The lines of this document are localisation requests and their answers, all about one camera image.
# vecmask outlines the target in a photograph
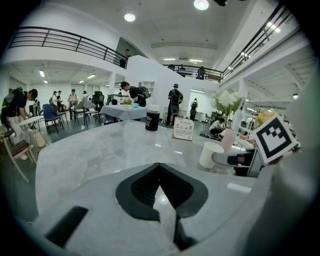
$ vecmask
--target recessed light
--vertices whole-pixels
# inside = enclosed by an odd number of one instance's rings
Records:
[[[195,8],[201,11],[208,9],[209,7],[209,3],[207,0],[195,0],[193,4]]]
[[[133,22],[136,19],[136,16],[132,13],[127,13],[126,15],[124,15],[124,19],[127,22]]]
[[[196,93],[204,93],[204,91],[203,90],[195,90],[195,89],[191,89],[191,91],[193,91],[193,92],[196,92]]]

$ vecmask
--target marble table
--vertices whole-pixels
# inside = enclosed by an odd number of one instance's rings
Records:
[[[147,108],[139,106],[137,108],[124,109],[124,105],[107,105],[103,106],[100,114],[108,115],[123,121],[145,118]]]
[[[35,173],[39,214],[87,181],[141,165],[159,162],[216,173],[226,168],[216,164],[205,169],[199,164],[204,142],[212,140],[174,139],[172,132],[161,126],[148,131],[143,122],[129,120],[86,130],[42,149]]]

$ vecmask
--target black shirt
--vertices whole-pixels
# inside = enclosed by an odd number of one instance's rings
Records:
[[[133,99],[135,97],[138,97],[138,100],[135,103],[138,103],[140,107],[145,107],[146,106],[146,98],[143,96],[143,92],[141,89],[138,87],[132,86],[130,88],[130,97]]]
[[[11,111],[9,111],[10,114],[8,114],[8,116],[9,117],[20,116],[19,108],[24,109],[26,105],[27,105],[27,92],[21,91],[16,96],[14,96],[11,104],[9,105],[9,108]]]

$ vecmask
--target railing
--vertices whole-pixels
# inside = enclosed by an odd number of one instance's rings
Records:
[[[285,25],[284,22],[288,20],[291,15],[290,11],[283,4],[278,4],[254,37],[223,71],[222,79],[226,78],[227,75],[231,74],[235,69],[251,58],[251,56],[270,41],[274,34],[279,33],[283,28],[282,25]]]
[[[121,53],[87,37],[54,28],[40,26],[19,27],[14,33],[9,48],[27,46],[70,50],[91,55],[124,69],[127,68],[128,58]]]
[[[204,71],[201,71],[199,66],[189,66],[189,65],[164,65],[171,69],[172,71],[177,72],[183,77],[192,77],[200,80],[211,80],[215,82],[220,82],[223,78],[221,71],[204,68]]]

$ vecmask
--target person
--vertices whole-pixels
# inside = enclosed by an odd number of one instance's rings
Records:
[[[200,79],[200,80],[205,79],[205,74],[206,74],[206,70],[205,70],[204,66],[201,66],[197,71],[196,79]]]
[[[178,90],[179,88],[179,85],[177,83],[175,83],[173,85],[173,89],[169,91],[169,94],[168,94],[168,99],[170,100],[169,102],[169,106],[168,106],[168,115],[166,117],[166,126],[169,126],[170,125],[170,121],[171,121],[171,115],[172,115],[172,112],[171,112],[171,105],[172,103],[174,104],[180,104],[183,100],[184,100],[184,96],[183,94]],[[171,122],[171,125],[174,126],[175,124],[175,118],[176,118],[177,114],[174,114],[173,115],[173,119],[172,119],[172,122]]]
[[[36,89],[32,89],[30,91],[19,91],[14,95],[13,100],[9,103],[6,111],[6,116],[9,121],[10,127],[15,132],[15,137],[13,138],[14,144],[21,142],[22,140],[27,141],[29,144],[31,143],[28,132],[28,125],[19,125],[23,120],[29,118],[29,114],[26,111],[27,101],[35,101],[38,97],[38,91]],[[23,154],[20,157],[22,160],[27,160],[28,157]]]
[[[140,107],[146,106],[146,98],[139,87],[131,86],[126,81],[123,81],[120,86],[125,92],[129,91],[130,97],[133,99],[134,103],[138,103]]]
[[[131,55],[129,54],[129,49],[125,49],[122,55],[125,56],[125,59],[120,59],[120,67],[124,68],[126,66],[126,61],[129,57],[131,57]]]
[[[223,130],[226,128],[225,126],[225,119],[220,118],[213,122],[213,124],[210,126],[209,130],[212,135],[220,134]]]
[[[193,102],[191,102],[191,110],[190,110],[190,120],[195,121],[196,114],[197,114],[197,108],[199,106],[199,102],[197,98],[194,99]]]
[[[70,120],[72,120],[72,109],[71,107],[74,105],[77,105],[78,103],[78,97],[76,95],[76,90],[72,89],[71,94],[68,97],[68,102],[69,102],[69,112],[70,112]]]
[[[61,93],[62,91],[58,91],[58,96],[56,97],[57,99],[57,106],[58,106],[58,111],[60,111],[61,109],[61,112],[64,112],[65,109],[64,109],[64,105],[62,104],[63,100],[61,99]]]

